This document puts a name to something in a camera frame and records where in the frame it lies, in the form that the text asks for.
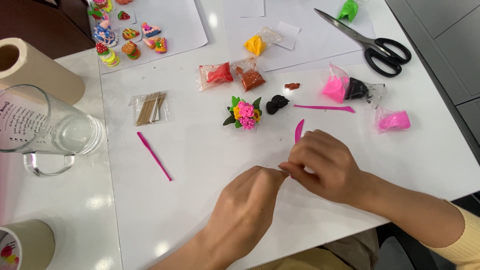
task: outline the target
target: pink plastic knife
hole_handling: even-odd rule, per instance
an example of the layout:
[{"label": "pink plastic knife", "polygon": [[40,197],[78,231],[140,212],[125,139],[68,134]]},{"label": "pink plastic knife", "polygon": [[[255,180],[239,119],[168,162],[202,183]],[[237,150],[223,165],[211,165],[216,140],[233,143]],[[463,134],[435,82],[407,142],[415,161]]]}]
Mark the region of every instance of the pink plastic knife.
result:
[{"label": "pink plastic knife", "polygon": [[297,128],[295,129],[295,143],[298,142],[298,140],[300,140],[301,138],[301,131],[303,129],[303,122],[305,121],[305,119],[302,119],[300,121],[300,123],[297,125]]},{"label": "pink plastic knife", "polygon": [[309,109],[322,109],[322,110],[346,110],[352,113],[355,113],[355,111],[352,109],[350,106],[344,106],[344,107],[330,107],[330,106],[302,106],[302,105],[293,105],[294,107],[301,107],[301,108],[309,108]]},{"label": "pink plastic knife", "polygon": [[158,158],[156,157],[155,153],[153,152],[153,150],[150,148],[150,146],[148,145],[148,142],[147,140],[144,138],[144,136],[142,135],[142,133],[140,132],[137,132],[137,135],[140,137],[140,139],[142,140],[142,142],[144,143],[145,147],[148,149],[148,151],[150,151],[150,154],[152,154],[152,157],[155,159],[155,161],[160,165],[160,168],[162,168],[162,171],[163,173],[167,176],[168,180],[169,181],[172,181],[172,178],[170,178],[170,175],[168,175],[167,171],[165,170],[165,168],[163,168],[162,166],[162,163],[158,160]]}]

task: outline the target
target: clay watermelon slice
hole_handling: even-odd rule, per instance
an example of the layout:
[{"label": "clay watermelon slice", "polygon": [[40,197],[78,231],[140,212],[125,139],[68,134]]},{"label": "clay watermelon slice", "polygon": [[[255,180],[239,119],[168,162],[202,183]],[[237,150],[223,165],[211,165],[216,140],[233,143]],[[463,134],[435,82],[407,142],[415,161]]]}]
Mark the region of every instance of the clay watermelon slice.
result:
[{"label": "clay watermelon slice", "polygon": [[130,19],[130,15],[128,15],[125,11],[119,12],[119,20],[128,20]]}]

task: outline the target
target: scissors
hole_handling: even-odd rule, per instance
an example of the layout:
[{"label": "scissors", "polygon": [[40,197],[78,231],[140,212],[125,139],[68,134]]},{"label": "scissors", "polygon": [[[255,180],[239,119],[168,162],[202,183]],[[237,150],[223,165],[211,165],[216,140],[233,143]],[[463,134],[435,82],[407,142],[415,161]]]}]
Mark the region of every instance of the scissors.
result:
[{"label": "scissors", "polygon": [[[325,18],[327,21],[329,21],[331,24],[335,25],[338,29],[342,30],[347,34],[349,37],[353,38],[354,40],[358,41],[363,48],[365,49],[365,60],[367,60],[367,63],[373,70],[375,70],[378,74],[388,77],[388,78],[393,78],[402,72],[402,67],[400,65],[406,64],[410,62],[412,59],[412,54],[410,51],[403,46],[401,43],[391,40],[388,38],[377,38],[377,39],[371,39],[371,38],[366,38],[362,35],[360,35],[357,31],[353,30],[352,28],[344,25],[341,21],[335,19],[334,17],[326,14],[325,12],[315,9],[315,11],[320,14],[323,18]],[[401,56],[393,52],[391,49],[389,49],[387,46],[384,44],[390,44],[402,51],[405,54],[406,59],[403,59]],[[388,73],[379,68],[372,60],[372,58],[376,58],[379,61],[383,62],[385,65],[391,67],[393,70],[395,70],[395,73]]]}]

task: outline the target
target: gray floor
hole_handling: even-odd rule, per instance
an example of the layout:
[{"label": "gray floor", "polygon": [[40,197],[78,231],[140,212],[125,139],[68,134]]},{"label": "gray floor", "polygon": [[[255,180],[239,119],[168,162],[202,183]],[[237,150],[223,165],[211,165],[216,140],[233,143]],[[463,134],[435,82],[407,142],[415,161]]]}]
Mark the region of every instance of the gray floor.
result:
[{"label": "gray floor", "polygon": [[[439,270],[455,270],[455,265],[432,252]],[[380,259],[375,270],[414,270],[398,241],[390,237],[380,249]]]}]

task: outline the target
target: bag of toothpicks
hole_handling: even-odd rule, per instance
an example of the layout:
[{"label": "bag of toothpicks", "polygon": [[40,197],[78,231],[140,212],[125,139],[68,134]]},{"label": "bag of toothpicks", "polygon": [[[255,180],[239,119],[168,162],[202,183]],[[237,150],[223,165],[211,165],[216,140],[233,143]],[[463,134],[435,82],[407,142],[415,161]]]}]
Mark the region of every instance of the bag of toothpicks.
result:
[{"label": "bag of toothpicks", "polygon": [[168,122],[166,91],[132,97],[128,105],[133,106],[134,126]]}]

